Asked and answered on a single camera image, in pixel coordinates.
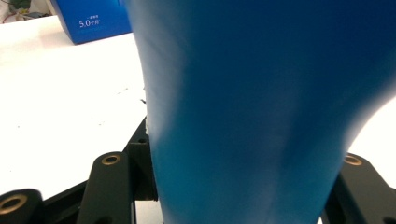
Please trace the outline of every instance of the blue cloth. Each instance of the blue cloth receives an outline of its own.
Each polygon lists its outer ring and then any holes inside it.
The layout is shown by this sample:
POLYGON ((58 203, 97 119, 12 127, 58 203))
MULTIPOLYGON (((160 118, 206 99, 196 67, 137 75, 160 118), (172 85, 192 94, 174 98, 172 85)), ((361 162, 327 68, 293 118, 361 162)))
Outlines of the blue cloth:
POLYGON ((164 223, 316 223, 395 93, 396 2, 132 0, 164 223))

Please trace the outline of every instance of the black mount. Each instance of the black mount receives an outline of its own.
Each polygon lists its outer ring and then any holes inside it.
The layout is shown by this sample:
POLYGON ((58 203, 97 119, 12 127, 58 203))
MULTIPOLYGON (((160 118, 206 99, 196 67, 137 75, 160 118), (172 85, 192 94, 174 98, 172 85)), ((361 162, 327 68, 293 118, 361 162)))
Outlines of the black mount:
MULTIPOLYGON (((122 152, 95 160, 87 181, 45 201, 35 189, 1 195, 0 223, 135 224, 135 201, 158 201, 145 119, 122 152)), ((396 190, 370 162, 348 154, 321 218, 323 224, 396 224, 396 190)))

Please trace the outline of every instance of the white table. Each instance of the white table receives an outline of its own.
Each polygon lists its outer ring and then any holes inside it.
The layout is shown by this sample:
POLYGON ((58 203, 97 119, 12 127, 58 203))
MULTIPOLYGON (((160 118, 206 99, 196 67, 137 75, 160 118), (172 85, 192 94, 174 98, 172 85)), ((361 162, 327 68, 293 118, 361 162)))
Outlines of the white table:
MULTIPOLYGON (((132 34, 74 46, 56 16, 0 25, 0 194, 33 188, 47 199, 86 180, 96 157, 125 147, 142 98, 132 34)), ((396 99, 349 151, 396 188, 396 99)), ((137 216, 162 221, 157 203, 139 203, 137 216)))

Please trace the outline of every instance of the white wall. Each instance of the white wall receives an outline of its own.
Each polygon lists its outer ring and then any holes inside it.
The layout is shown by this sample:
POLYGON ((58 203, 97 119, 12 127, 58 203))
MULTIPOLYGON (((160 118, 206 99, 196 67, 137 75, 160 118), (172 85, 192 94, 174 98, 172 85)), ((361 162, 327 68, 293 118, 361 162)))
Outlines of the white wall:
POLYGON ((46 0, 32 0, 30 3, 30 12, 50 13, 46 0))
POLYGON ((8 4, 0 1, 0 24, 3 24, 3 20, 8 15, 8 4))

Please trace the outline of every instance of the white surface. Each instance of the white surface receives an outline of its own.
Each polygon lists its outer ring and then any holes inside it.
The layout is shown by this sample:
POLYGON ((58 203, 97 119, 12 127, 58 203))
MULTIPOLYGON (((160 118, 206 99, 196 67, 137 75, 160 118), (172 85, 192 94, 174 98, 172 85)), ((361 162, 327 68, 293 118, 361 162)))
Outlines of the white surface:
MULTIPOLYGON (((134 37, 74 46, 56 16, 0 34, 0 194, 32 188, 47 199, 123 150, 146 116, 134 37)), ((158 203, 137 212, 140 223, 162 223, 158 203)))

